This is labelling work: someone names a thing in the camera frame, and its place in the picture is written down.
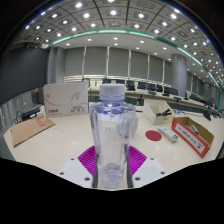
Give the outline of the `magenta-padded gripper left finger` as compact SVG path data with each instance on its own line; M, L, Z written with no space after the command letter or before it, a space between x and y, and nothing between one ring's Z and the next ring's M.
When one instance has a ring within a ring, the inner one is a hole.
M91 146L77 158L69 159L57 175L84 188L98 185L95 147Z

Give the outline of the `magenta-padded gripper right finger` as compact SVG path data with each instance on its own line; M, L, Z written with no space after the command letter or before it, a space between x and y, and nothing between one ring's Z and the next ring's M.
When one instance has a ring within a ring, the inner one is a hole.
M147 157L137 148L130 146L127 165L127 185L140 188L166 175L165 169L153 157Z

